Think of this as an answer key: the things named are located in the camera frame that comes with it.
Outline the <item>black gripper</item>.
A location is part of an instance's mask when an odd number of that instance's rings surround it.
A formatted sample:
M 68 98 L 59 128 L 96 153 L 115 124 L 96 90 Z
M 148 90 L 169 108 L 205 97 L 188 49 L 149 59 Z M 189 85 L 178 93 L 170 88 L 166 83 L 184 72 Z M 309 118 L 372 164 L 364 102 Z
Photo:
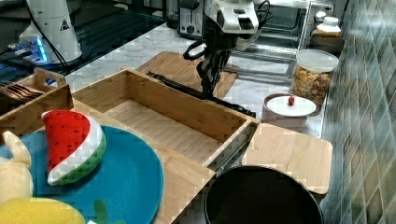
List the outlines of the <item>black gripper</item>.
M 236 46 L 237 37 L 237 34 L 223 33 L 218 29 L 207 29 L 203 32 L 202 40 L 206 44 L 205 61 L 199 63 L 199 76 L 202 79 L 203 95 L 213 95 L 213 91 L 219 82 L 220 73 Z M 213 63 L 213 68 L 206 61 Z

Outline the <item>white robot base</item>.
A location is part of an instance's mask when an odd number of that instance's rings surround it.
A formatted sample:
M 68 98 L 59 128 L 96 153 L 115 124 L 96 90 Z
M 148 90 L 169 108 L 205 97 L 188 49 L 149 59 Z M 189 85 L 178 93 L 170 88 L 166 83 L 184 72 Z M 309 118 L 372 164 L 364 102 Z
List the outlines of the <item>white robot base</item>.
M 82 55 L 66 0 L 25 0 L 31 24 L 20 35 L 33 48 L 26 60 L 37 65 L 69 63 Z

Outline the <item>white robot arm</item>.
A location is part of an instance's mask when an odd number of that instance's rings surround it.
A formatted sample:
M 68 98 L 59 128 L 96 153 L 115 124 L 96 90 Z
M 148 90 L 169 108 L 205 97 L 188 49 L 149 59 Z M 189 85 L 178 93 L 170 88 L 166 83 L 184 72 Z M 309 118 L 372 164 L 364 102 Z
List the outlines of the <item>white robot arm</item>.
M 185 60 L 204 57 L 196 67 L 205 98 L 213 95 L 232 51 L 245 50 L 261 34 L 269 0 L 179 0 L 179 31 L 201 38 L 188 46 Z

